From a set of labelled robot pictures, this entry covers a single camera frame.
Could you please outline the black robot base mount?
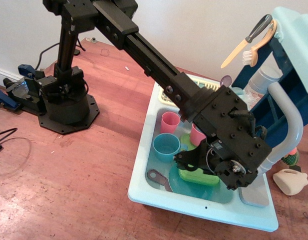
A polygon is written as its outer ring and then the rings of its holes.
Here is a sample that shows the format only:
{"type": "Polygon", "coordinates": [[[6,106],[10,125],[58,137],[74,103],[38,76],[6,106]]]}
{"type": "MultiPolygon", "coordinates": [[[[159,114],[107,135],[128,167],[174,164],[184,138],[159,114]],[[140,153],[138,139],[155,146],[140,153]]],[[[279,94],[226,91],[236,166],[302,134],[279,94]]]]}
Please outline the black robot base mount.
{"type": "Polygon", "coordinates": [[[88,94],[79,67],[72,68],[70,82],[64,86],[51,75],[37,82],[46,108],[38,116],[41,127],[66,135],[88,129],[99,115],[95,98],[88,94]]]}

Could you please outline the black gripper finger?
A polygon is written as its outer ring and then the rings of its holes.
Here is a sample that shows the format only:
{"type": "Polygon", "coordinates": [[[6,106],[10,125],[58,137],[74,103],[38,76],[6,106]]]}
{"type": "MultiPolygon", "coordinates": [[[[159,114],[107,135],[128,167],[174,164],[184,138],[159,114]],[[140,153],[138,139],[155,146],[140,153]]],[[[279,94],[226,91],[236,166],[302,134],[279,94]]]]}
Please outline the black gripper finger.
{"type": "Polygon", "coordinates": [[[206,170],[206,146],[198,146],[193,150],[181,151],[174,155],[177,168],[187,171],[206,170]]]}

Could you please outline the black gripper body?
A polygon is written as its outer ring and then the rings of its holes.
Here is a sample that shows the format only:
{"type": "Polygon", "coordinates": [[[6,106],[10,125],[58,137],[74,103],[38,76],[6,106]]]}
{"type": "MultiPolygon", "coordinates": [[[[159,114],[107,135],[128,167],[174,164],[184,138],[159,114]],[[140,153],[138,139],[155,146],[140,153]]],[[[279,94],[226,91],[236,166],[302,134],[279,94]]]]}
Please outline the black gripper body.
{"type": "Polygon", "coordinates": [[[247,168],[236,159],[221,159],[205,140],[200,142],[197,150],[199,151],[198,168],[205,174],[218,176],[229,190],[245,188],[258,176],[257,170],[247,168]]]}

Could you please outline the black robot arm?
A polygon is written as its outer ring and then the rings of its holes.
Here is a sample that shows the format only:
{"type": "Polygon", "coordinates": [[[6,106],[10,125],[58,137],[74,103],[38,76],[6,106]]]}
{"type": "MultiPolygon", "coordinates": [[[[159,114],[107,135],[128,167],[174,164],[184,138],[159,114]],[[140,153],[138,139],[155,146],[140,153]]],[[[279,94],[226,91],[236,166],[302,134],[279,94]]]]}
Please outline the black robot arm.
{"type": "Polygon", "coordinates": [[[194,150],[174,156],[178,168],[217,175],[230,190],[246,187],[271,152],[264,135],[257,135],[254,115],[228,87],[217,91],[198,87],[169,63],[132,21],[133,0],[45,0],[49,12],[62,18],[58,59],[51,83],[40,88],[50,119],[76,123],[87,116],[88,102],[82,74],[74,74],[72,60],[79,33],[98,29],[119,50],[126,51],[163,88],[188,121],[206,135],[194,150]]]}

